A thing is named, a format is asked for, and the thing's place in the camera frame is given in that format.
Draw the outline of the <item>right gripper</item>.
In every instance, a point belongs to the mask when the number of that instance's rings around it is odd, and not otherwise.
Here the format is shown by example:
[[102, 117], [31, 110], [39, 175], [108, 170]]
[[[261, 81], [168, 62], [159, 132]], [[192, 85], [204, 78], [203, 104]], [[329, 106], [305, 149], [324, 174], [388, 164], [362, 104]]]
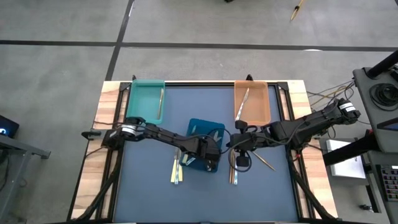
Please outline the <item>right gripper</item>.
[[235, 121], [235, 128], [239, 130], [238, 134], [232, 134], [228, 147], [236, 150], [256, 150], [257, 148], [272, 147], [273, 143], [266, 139], [270, 137], [269, 133], [263, 130], [257, 131], [257, 126], [248, 125], [247, 122]]

